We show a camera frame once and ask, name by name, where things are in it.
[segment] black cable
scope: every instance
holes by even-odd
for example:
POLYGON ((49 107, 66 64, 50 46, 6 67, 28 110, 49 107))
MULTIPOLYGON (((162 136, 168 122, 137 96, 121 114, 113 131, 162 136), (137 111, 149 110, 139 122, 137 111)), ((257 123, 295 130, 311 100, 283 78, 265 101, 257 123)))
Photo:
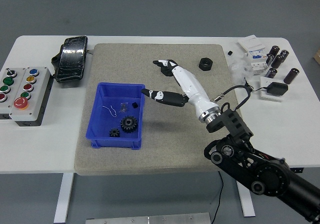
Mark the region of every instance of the black cable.
POLYGON ((219 207, 220 207, 221 193, 222 193, 222 190, 223 190, 223 188, 224 188, 224 180, 222 179, 222 176, 221 176, 220 171, 218 171, 218 173, 219 173, 219 176, 220 176, 220 178, 221 178, 222 186, 221 186, 220 195, 219 195, 218 207, 216 208, 216 211, 215 211, 215 214, 214 214, 214 218, 213 218, 213 221, 211 222, 211 224, 213 224, 214 221, 215 221, 215 219, 216 219, 216 216, 217 216, 217 213, 218 213, 218 210, 219 210, 219 207))
POLYGON ((229 102, 226 102, 224 103, 222 106, 221 106, 221 113, 224 113, 224 107, 225 106, 228 106, 228 109, 230 109, 230 103, 229 102))
POLYGON ((248 96, 247 96, 245 99, 243 99, 243 101, 240 102, 239 105, 237 105, 237 106, 235 107, 235 109, 234 109, 235 111, 236 111, 237 109, 239 109, 240 107, 242 107, 243 104, 245 104, 245 103, 249 100, 250 95, 251 95, 251 92, 252 92, 251 88, 248 87, 247 85, 235 85, 235 86, 230 87, 228 90, 226 90, 226 91, 223 93, 223 95, 227 94, 228 92, 230 92, 230 91, 232 91, 233 89, 236 89, 236 88, 244 88, 244 89, 246 90, 246 93, 248 94, 248 96))
POLYGON ((259 89, 257 89, 257 90, 252 90, 253 92, 256 92, 256 91, 259 91, 259 90, 261 90, 261 89, 267 89, 265 86, 264 87, 260 87, 259 89))
POLYGON ((243 101, 240 102, 239 105, 237 105, 237 106, 235 107, 235 109, 234 109, 235 111, 236 111, 237 109, 239 109, 240 107, 242 107, 242 106, 249 100, 249 98, 250 98, 250 96, 251 96, 251 92, 256 92, 256 91, 261 90, 261 89, 267 89, 266 87, 261 87, 261 88, 259 88, 259 89, 257 89, 257 90, 254 90, 254 88, 253 88, 251 85, 249 85, 249 83, 248 83, 247 80, 246 80, 244 85, 235 85, 235 86, 232 86, 232 87, 230 87, 228 90, 226 90, 225 92, 223 92, 223 95, 227 94, 228 92, 230 92, 230 91, 232 91, 232 90, 234 90, 234 89, 236 89, 236 88, 244 88, 244 89, 246 90, 246 93, 247 93, 248 96, 247 96, 245 99, 243 99, 243 101))

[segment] blue button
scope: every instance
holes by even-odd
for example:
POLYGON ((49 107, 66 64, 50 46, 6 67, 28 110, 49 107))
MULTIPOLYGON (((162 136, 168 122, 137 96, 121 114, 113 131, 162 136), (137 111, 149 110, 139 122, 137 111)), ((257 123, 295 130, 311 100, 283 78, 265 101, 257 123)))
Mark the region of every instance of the blue button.
POLYGON ((38 69, 32 69, 32 70, 29 71, 29 74, 31 76, 38 76, 39 75, 39 71, 38 71, 38 69))

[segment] push button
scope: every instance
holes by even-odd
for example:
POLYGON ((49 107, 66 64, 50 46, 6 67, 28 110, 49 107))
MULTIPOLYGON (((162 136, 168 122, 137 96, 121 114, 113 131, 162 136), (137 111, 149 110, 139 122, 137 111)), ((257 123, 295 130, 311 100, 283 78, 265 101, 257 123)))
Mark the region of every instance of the push button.
POLYGON ((36 83, 36 78, 33 75, 30 75, 26 78, 26 83, 34 84, 36 83))
POLYGON ((10 70, 7 68, 8 72, 6 73, 6 76, 8 78, 15 78, 17 76, 17 72, 15 70, 10 70))
POLYGON ((11 90, 11 88, 8 85, 3 85, 2 87, 0 87, 0 93, 7 94, 10 92, 10 90, 11 90))
POLYGON ((0 103, 5 102, 8 99, 7 95, 4 93, 0 93, 0 103))
POLYGON ((23 86, 23 90, 26 91, 26 92, 28 92, 28 93, 30 93, 30 92, 32 92, 32 91, 34 90, 34 86, 31 85, 30 83, 25 84, 25 85, 23 86))
POLYGON ((26 98, 27 100, 29 100, 31 98, 31 94, 29 92, 25 91, 25 92, 21 93, 20 97, 26 98))
POLYGON ((3 79, 3 83, 7 86, 11 86, 15 81, 12 79, 12 77, 6 77, 3 79))
POLYGON ((25 97, 18 97, 14 100, 13 106, 20 110, 24 110, 28 107, 28 99, 25 97))
POLYGON ((36 77, 36 76, 39 75, 39 71, 38 71, 38 69, 31 69, 31 70, 29 71, 29 74, 30 74, 31 76, 36 77))

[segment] black hex nut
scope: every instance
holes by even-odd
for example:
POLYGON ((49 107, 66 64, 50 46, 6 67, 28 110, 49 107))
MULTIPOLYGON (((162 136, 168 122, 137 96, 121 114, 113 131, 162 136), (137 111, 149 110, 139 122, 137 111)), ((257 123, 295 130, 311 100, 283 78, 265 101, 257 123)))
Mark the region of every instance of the black hex nut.
POLYGON ((199 68, 202 71, 210 71, 211 67, 212 67, 212 63, 213 61, 210 58, 201 58, 200 62, 199 62, 199 68))

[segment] green button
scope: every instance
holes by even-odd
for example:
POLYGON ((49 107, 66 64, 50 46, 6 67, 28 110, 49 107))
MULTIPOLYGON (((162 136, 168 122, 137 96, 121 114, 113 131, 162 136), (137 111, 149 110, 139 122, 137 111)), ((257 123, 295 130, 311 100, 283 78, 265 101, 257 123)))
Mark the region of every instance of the green button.
POLYGON ((11 78, 11 77, 6 77, 5 79, 3 79, 3 83, 11 86, 15 81, 11 78))
POLYGON ((21 93, 20 97, 22 97, 22 98, 28 98, 29 95, 30 95, 29 92, 25 91, 25 92, 22 92, 22 93, 21 93))
POLYGON ((9 86, 7 85, 3 85, 2 87, 0 87, 0 92, 5 93, 6 91, 8 91, 9 86))

